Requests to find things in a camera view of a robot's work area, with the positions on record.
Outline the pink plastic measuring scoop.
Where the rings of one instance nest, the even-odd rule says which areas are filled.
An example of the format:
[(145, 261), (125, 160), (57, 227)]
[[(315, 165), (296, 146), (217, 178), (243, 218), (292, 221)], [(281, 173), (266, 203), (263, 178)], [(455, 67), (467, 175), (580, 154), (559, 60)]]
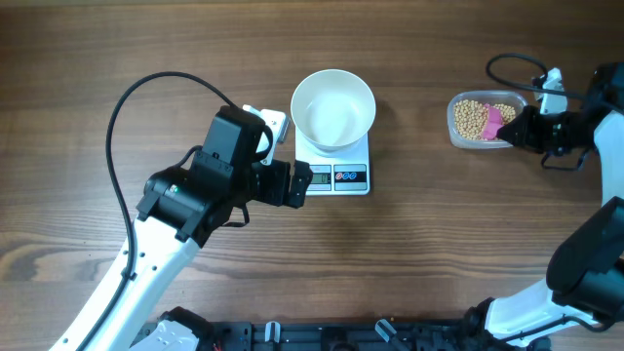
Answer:
[(487, 120), (482, 130), (482, 139), (495, 140), (497, 132), (504, 126), (502, 112), (489, 104), (485, 105), (487, 109)]

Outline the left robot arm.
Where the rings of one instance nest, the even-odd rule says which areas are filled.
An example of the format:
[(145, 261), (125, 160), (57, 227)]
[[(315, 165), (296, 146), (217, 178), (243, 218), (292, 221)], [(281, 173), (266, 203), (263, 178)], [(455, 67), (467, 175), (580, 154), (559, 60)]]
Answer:
[(304, 162), (276, 161), (288, 130), (283, 112), (225, 105), (205, 142), (152, 175), (128, 219), (128, 238), (57, 350), (127, 350), (179, 272), (249, 201), (302, 207), (312, 172)]

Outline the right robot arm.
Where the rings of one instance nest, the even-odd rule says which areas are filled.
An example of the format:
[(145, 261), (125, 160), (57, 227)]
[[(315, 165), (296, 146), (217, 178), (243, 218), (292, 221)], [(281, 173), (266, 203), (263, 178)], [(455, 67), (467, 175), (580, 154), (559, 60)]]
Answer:
[(548, 159), (580, 148), (601, 162), (602, 206), (556, 249), (543, 280), (469, 309), (454, 338), (459, 350), (544, 350), (548, 335), (580, 326), (605, 332), (623, 320), (623, 65), (599, 65), (578, 112), (548, 104), (570, 98), (550, 89), (553, 73), (526, 85), (541, 105), (527, 106), (498, 138)]

